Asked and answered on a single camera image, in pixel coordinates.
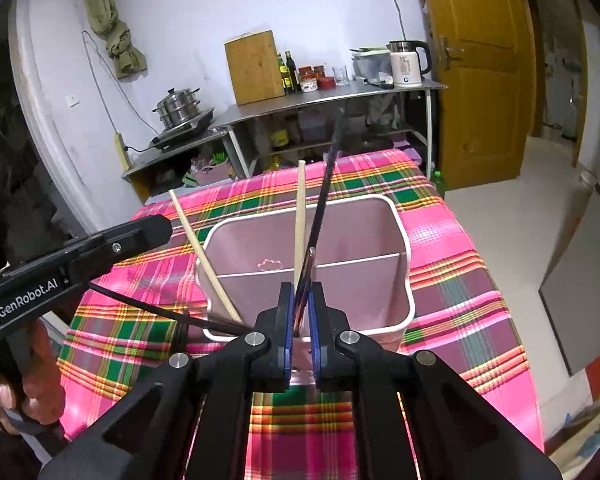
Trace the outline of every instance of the wooden cutting board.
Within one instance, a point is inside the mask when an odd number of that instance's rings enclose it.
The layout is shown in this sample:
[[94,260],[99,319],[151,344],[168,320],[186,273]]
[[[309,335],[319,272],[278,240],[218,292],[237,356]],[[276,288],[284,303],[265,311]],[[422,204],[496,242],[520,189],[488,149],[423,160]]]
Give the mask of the wooden cutting board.
[[273,31],[250,34],[224,44],[236,104],[285,94]]

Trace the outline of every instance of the white floor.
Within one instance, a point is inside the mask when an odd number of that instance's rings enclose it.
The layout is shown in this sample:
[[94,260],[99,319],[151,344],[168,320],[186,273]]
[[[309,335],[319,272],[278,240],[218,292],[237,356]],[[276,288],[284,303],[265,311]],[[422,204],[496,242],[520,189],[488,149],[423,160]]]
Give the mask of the white floor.
[[590,402],[584,373],[569,378],[538,295],[574,197],[582,196],[579,174],[563,146],[528,137],[517,179],[445,197],[509,306],[538,391],[545,438]]

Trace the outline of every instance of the kettle handle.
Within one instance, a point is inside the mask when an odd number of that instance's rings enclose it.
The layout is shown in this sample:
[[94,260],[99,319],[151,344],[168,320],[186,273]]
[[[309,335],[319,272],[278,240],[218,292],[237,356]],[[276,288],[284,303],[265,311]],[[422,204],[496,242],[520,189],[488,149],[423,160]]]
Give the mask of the kettle handle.
[[424,49],[424,55],[427,58],[427,67],[426,68],[422,68],[420,67],[420,73],[422,75],[425,75],[429,72],[431,72],[431,68],[432,68],[432,63],[431,63],[431,50],[429,49],[429,45],[425,42],[425,41],[411,41],[411,43],[413,44],[414,48],[423,48]]

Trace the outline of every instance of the plaid tablecloth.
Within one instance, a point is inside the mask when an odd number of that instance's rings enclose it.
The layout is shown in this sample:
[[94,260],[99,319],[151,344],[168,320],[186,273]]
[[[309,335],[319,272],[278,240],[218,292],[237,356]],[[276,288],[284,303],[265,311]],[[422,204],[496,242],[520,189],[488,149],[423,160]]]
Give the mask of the plaid tablecloth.
[[[307,196],[317,200],[324,164],[306,169]],[[297,173],[277,171],[181,199],[200,240],[225,218],[292,206]],[[502,296],[474,245],[434,187],[402,152],[388,150],[338,161],[330,199],[381,193],[394,203],[411,243],[410,282],[416,316],[401,352],[435,351],[542,449],[538,400],[525,351]],[[99,283],[129,296],[181,310],[173,298],[205,301],[193,277],[195,256],[170,202],[142,208],[174,222],[170,243],[116,266]],[[62,424],[69,437],[106,412],[168,356],[174,322],[94,292],[82,299],[62,347],[66,389]],[[196,343],[193,354],[218,348]],[[349,394],[309,386],[256,394],[251,412],[248,479],[356,477]]]

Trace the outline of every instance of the door lock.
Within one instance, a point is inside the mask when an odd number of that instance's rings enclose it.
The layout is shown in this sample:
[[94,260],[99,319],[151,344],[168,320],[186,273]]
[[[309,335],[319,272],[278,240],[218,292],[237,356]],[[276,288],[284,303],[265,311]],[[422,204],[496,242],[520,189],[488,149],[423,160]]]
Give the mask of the door lock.
[[446,36],[440,36],[440,61],[442,63],[443,70],[451,69],[451,61],[455,59],[462,59],[456,57],[454,54],[464,54],[464,48],[447,46],[448,39]]

